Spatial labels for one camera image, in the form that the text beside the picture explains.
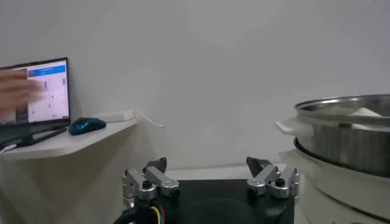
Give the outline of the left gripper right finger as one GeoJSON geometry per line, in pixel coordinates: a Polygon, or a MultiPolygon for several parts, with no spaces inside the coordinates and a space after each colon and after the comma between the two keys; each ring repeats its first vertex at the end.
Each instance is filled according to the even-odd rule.
{"type": "Polygon", "coordinates": [[[246,158],[246,164],[252,174],[247,180],[247,193],[252,198],[263,196],[268,190],[274,198],[297,199],[300,191],[300,174],[294,167],[280,170],[266,159],[246,158]]]}

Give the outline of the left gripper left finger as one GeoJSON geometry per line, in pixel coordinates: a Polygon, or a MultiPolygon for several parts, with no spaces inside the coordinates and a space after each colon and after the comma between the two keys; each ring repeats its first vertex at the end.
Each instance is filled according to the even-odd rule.
{"type": "Polygon", "coordinates": [[[167,158],[149,161],[141,170],[126,169],[122,175],[122,197],[126,207],[136,201],[150,203],[158,197],[179,198],[180,184],[165,175],[167,158]]]}

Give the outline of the person's hand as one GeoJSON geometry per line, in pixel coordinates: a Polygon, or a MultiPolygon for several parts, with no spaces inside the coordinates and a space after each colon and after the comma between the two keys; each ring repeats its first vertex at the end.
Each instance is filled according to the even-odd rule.
{"type": "Polygon", "coordinates": [[[31,102],[36,102],[43,91],[39,81],[27,78],[25,70],[1,70],[1,117],[31,102]]]}

